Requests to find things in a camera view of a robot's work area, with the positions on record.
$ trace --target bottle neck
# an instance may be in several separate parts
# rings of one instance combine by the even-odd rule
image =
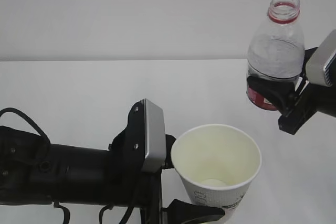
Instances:
[[[269,19],[278,24],[292,23],[299,14],[299,0],[272,0],[267,13]]]

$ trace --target white paper cup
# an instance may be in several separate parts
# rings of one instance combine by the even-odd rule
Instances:
[[[187,131],[175,141],[171,158],[192,203],[224,209],[225,216],[212,223],[231,217],[261,167],[256,142],[222,124]]]

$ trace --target red label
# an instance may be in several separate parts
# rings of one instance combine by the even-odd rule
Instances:
[[[266,98],[251,88],[247,88],[247,96],[252,103],[264,110],[277,110]]]

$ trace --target plastic water bottle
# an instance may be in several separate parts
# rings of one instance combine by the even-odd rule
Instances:
[[[299,0],[271,1],[267,19],[258,28],[248,48],[247,76],[279,82],[298,81],[305,56],[299,14]],[[249,87],[247,95],[258,107],[277,110]]]

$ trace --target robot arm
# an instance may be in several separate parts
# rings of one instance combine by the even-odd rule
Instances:
[[[165,134],[163,111],[147,99],[133,105],[126,128],[108,151],[51,144],[47,135],[23,112],[16,113],[39,135],[0,126],[0,205],[48,205],[70,211],[60,202],[128,209],[119,222],[126,223],[135,207],[143,224],[197,224],[218,220],[221,208],[196,206],[175,199],[163,208],[162,169],[173,168],[170,150],[175,138]]]

